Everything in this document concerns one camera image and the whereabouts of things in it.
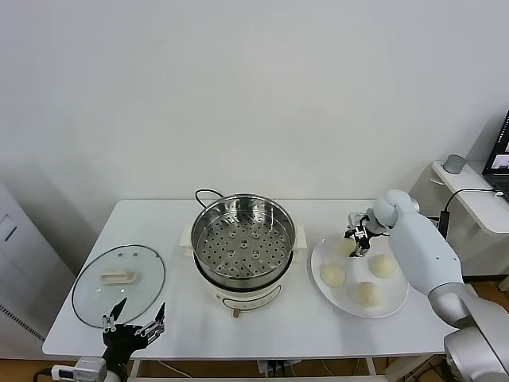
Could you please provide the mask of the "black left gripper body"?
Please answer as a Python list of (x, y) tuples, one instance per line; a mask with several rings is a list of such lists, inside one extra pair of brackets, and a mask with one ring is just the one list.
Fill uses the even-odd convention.
[(136, 332), (139, 325), (116, 324), (114, 328), (103, 331), (106, 351), (103, 359), (107, 368), (125, 368), (132, 354), (144, 349), (144, 337)]

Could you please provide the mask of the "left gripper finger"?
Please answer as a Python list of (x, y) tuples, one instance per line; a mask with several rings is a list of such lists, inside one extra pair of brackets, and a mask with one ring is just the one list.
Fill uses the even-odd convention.
[(122, 299), (117, 303), (109, 314), (104, 314), (102, 317), (102, 325), (104, 331), (115, 331), (115, 323), (118, 320), (123, 308), (126, 304), (127, 298)]
[(137, 329), (135, 335), (145, 338), (147, 341), (156, 341), (165, 331), (165, 303), (161, 304), (155, 319), (141, 329)]

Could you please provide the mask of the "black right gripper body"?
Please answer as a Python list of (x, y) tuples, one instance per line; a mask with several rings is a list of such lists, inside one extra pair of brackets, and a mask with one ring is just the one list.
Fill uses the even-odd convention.
[(376, 236), (375, 233), (368, 229), (368, 223), (369, 218), (367, 216), (360, 217), (355, 223), (354, 238), (356, 243), (368, 243), (371, 238)]

